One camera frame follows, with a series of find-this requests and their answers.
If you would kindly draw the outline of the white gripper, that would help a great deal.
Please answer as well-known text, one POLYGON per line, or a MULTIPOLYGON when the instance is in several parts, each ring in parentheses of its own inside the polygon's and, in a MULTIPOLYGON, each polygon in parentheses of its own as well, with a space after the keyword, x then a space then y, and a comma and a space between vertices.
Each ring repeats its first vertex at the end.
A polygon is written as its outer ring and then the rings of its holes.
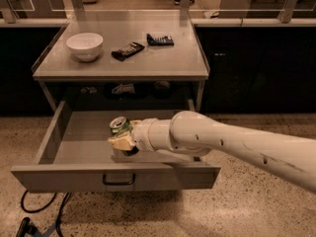
POLYGON ((134 146, 140 151, 155 151, 149 137, 149 129, 155 121, 157 121, 157 118, 131 120, 130 123, 133 127, 131 135, 113 136, 108 139, 108 142, 113 149, 122 151, 130 151, 134 146))

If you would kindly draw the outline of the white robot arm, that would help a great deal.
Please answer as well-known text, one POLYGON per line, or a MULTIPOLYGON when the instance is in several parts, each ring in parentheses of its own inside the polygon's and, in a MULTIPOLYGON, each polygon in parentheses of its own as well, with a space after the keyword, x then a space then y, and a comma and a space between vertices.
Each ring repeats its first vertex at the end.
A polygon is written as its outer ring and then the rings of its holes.
POLYGON ((315 139, 229 125, 191 111, 169 119, 118 117, 110 130, 108 142, 116 150, 197 155, 215 149, 316 192, 315 139))

